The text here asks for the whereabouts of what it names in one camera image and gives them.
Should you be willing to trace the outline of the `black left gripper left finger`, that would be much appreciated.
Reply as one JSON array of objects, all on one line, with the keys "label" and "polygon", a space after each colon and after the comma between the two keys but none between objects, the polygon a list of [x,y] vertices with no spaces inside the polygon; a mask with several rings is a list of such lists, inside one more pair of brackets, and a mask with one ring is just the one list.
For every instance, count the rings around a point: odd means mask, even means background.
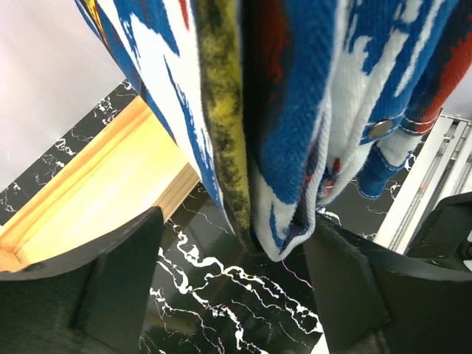
[{"label": "black left gripper left finger", "polygon": [[71,251],[2,271],[1,352],[139,352],[163,228],[151,207]]}]

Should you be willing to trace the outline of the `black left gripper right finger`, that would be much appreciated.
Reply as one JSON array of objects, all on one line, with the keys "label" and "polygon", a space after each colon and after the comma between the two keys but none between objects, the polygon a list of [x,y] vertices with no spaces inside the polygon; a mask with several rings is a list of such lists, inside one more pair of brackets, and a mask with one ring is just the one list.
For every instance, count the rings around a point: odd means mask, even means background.
[{"label": "black left gripper right finger", "polygon": [[331,353],[470,353],[471,273],[424,263],[323,216],[304,244]]}]

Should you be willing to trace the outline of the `blue patterned trousers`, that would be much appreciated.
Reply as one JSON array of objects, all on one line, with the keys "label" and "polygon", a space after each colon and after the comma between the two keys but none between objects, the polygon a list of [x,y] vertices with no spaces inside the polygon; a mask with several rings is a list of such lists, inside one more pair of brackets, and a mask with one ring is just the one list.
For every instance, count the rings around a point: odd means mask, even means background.
[{"label": "blue patterned trousers", "polygon": [[285,259],[406,163],[471,65],[469,1],[79,1],[249,251]]}]

